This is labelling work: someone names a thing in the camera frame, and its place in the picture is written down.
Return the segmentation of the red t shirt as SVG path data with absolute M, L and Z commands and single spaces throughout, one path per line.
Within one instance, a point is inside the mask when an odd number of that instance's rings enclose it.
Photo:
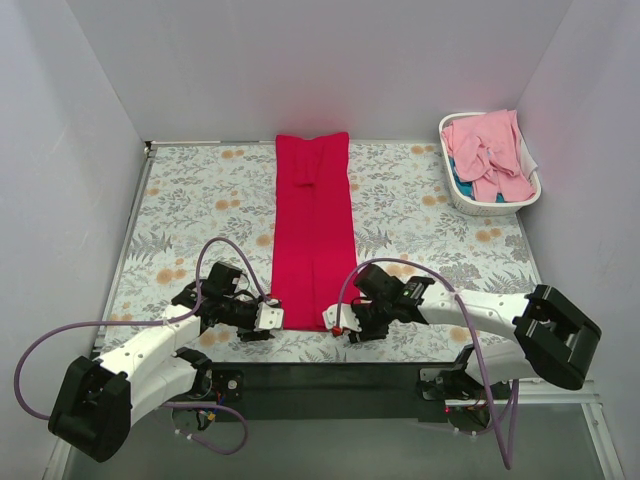
M 283 327 L 323 331 L 357 265 L 348 177 L 349 135 L 276 137 L 276 223 L 271 294 Z

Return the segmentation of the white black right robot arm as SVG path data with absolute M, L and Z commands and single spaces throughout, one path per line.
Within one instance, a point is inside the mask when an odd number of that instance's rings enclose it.
M 340 329 L 353 343 L 385 338 L 394 321 L 500 337 L 496 345 L 470 346 L 456 358 L 452 383 L 464 397 L 479 395 L 488 384 L 523 378 L 577 391 L 602 337 L 593 320 L 549 285 L 516 294 L 454 290 L 433 276 L 401 281 L 375 264 L 366 265 L 353 285 L 362 298 L 335 308 Z

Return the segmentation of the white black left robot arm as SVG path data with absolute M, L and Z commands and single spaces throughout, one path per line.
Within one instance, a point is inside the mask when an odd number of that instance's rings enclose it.
M 156 408 L 184 404 L 199 430 L 242 398 L 244 375 L 218 367 L 189 348 L 217 324 L 238 328 L 251 340 L 268 340 L 281 327 L 280 301 L 239 286 L 240 269 L 217 262 L 209 275 L 177 294 L 157 326 L 137 333 L 95 359 L 78 357 L 68 367 L 49 431 L 97 462 L 110 459 L 131 427 Z

